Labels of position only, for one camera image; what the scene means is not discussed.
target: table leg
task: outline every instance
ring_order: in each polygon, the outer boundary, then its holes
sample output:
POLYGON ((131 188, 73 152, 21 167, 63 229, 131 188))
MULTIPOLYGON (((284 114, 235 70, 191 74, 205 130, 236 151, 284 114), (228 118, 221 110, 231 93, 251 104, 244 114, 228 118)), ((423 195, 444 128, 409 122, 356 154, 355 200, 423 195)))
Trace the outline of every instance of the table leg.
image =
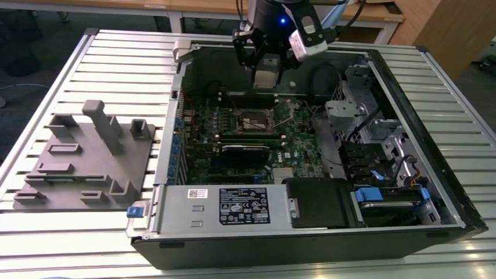
POLYGON ((172 33, 183 33, 184 32, 184 18, 180 11, 169 10, 168 17, 171 22, 171 30, 172 33))
POLYGON ((387 22, 383 29, 380 29, 379 35, 375 39, 376 45, 387 45, 395 34, 396 28, 399 26, 397 22, 387 22))
POLYGON ((59 15, 61 23, 69 22, 69 19, 68 19, 69 13, 68 12, 57 12, 56 14, 59 15))

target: motherboard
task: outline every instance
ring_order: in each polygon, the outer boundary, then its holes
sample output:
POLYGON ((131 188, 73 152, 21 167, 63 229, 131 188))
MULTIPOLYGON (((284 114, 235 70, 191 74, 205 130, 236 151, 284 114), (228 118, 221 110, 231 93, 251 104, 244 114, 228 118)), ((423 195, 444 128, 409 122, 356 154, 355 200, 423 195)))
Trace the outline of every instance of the motherboard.
POLYGON ((296 98, 261 103, 219 92, 185 98, 188 184, 272 184, 324 177, 312 120, 324 110, 296 98))

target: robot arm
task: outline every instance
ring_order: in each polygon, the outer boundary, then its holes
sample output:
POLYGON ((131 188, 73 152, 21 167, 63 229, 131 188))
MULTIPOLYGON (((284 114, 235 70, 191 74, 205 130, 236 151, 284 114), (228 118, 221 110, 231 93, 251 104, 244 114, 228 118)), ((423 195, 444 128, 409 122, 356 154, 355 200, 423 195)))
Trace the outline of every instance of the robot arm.
POLYGON ((296 69, 307 58, 324 52, 336 36, 335 29, 321 27, 309 0, 251 0, 245 30, 235 30, 232 42, 240 65, 252 68, 252 82, 257 83, 257 70, 263 67, 277 73, 271 84, 276 86, 284 70, 296 69), (252 50, 245 48, 249 41, 252 50), (293 50, 291 57, 287 56, 289 48, 293 50))

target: white label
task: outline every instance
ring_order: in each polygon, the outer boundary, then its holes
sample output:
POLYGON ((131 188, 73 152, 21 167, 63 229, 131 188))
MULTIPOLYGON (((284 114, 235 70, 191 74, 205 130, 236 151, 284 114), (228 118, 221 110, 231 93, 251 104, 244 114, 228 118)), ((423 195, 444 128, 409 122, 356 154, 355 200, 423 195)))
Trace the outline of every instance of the white label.
POLYGON ((385 18, 384 19, 387 22, 401 22, 403 21, 403 19, 393 19, 393 18, 385 18))
POLYGON ((304 30, 307 32, 307 34, 312 34, 316 32, 316 27, 313 25, 308 25, 304 27, 304 30))
POLYGON ((207 199, 208 190, 207 189, 188 189, 188 199, 207 199))
POLYGON ((145 8, 165 9, 164 5, 144 5, 145 8))

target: wooden table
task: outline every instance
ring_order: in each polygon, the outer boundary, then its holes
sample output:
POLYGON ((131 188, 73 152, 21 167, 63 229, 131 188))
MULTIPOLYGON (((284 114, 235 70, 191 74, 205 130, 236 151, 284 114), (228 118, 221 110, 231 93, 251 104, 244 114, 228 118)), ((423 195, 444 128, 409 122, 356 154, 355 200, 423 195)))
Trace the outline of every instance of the wooden table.
MULTIPOLYGON (((249 0, 244 0, 244 14, 248 11, 248 2, 249 0)), ((187 17, 229 20, 239 18, 235 0, 11 0, 0 1, 0 8, 167 16, 173 33, 183 33, 187 17)), ((339 25, 347 24, 357 8, 359 4, 348 6, 339 25)), ((367 5, 352 26, 379 28, 375 43, 387 44, 401 22, 404 22, 404 16, 391 14, 384 5, 367 5)))

